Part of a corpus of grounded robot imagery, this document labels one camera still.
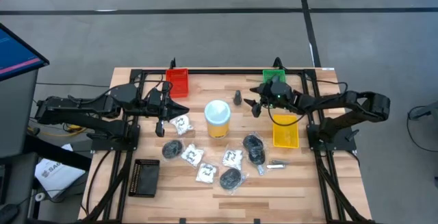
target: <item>concrete floor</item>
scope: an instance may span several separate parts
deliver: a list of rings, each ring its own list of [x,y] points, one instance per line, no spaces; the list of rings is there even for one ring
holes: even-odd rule
[[[438,0],[308,0],[310,8],[438,7]],[[289,7],[300,0],[0,0],[1,10]],[[363,183],[374,220],[438,223],[438,156],[409,140],[407,111],[438,100],[438,13],[312,14],[323,67],[357,91],[391,98],[385,123],[357,126]],[[39,82],[109,84],[116,66],[313,66],[305,21],[296,14],[0,16],[0,21],[51,61]],[[48,95],[93,97],[86,87],[37,86]],[[412,122],[424,147],[438,150],[436,123]],[[76,142],[50,140],[56,144]],[[76,142],[85,149],[88,142]],[[74,221],[81,196],[44,202],[40,218]]]

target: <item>computer monitor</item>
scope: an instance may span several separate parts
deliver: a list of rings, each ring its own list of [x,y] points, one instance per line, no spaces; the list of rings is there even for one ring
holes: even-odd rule
[[[44,56],[0,23],[0,81],[48,64]]]

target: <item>small metal part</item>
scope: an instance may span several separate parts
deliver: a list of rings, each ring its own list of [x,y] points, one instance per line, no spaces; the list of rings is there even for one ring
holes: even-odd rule
[[[284,164],[275,164],[275,165],[267,165],[266,166],[269,169],[284,169],[286,165]]]
[[[288,164],[290,164],[290,162],[288,162],[288,161],[283,161],[283,160],[272,160],[272,161],[271,161],[271,164],[273,164],[273,165],[279,165],[279,164],[288,165]]]
[[[240,90],[235,91],[233,102],[235,105],[240,105],[242,103],[242,94],[240,93]]]

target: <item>wooden table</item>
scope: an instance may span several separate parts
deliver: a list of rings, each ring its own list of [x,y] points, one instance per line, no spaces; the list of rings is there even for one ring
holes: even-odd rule
[[[127,83],[130,71],[131,69],[128,68],[116,68],[111,86]],[[333,69],[316,69],[316,73],[320,80],[337,82]],[[160,75],[150,75],[147,79],[160,79],[160,77]],[[258,99],[257,94],[251,93],[249,88],[258,86],[261,82],[261,75],[190,75],[189,96],[175,99],[177,103],[190,108],[188,116],[195,128],[195,131],[183,136],[183,142],[186,145],[194,143],[198,148],[203,148],[205,150],[203,159],[220,165],[227,145],[240,145],[246,135],[257,132],[267,145],[267,160],[284,159],[292,163],[286,169],[271,170],[264,176],[259,176],[257,169],[244,158],[242,167],[249,173],[249,178],[234,195],[229,195],[218,184],[218,177],[227,168],[220,166],[213,185],[195,182],[197,169],[187,162],[162,160],[162,146],[169,140],[177,138],[173,125],[166,124],[165,137],[158,138],[155,135],[157,119],[140,118],[141,137],[133,158],[161,160],[158,189],[155,198],[127,197],[124,223],[177,223],[180,218],[186,218],[188,223],[252,223],[254,219],[261,219],[262,223],[325,223],[315,157],[309,149],[307,140],[308,120],[302,119],[298,124],[299,149],[276,148],[272,146],[272,122],[266,110],[262,110],[261,116],[256,119],[245,103],[240,106],[233,104],[236,90],[241,90],[244,98]],[[302,84],[298,76],[288,75],[287,83],[302,92]],[[147,83],[144,94],[153,85],[155,84]],[[313,93],[310,82],[308,86],[309,92]],[[319,83],[319,88],[321,95],[339,92],[339,86],[334,84]],[[231,107],[230,131],[227,137],[220,140],[208,136],[203,114],[205,105],[214,99],[224,100]],[[285,110],[275,109],[272,113],[282,114]],[[326,110],[325,116],[336,117],[343,113],[344,109],[332,109]],[[104,151],[94,154],[90,175],[94,173],[104,154]],[[96,175],[90,209],[99,202],[107,190],[113,158],[114,152],[111,152]],[[357,161],[343,151],[336,152],[334,158],[341,189],[359,213],[370,219],[370,210]],[[119,190],[120,187],[112,202],[112,218],[116,216]],[[333,218],[336,219],[334,196],[331,190],[328,191]],[[81,211],[79,218],[84,216],[85,213]]]

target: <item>white lid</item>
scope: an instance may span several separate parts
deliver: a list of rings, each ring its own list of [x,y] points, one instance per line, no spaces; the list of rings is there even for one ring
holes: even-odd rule
[[[221,100],[214,100],[205,106],[204,114],[208,123],[221,126],[229,121],[231,109],[228,103]]]

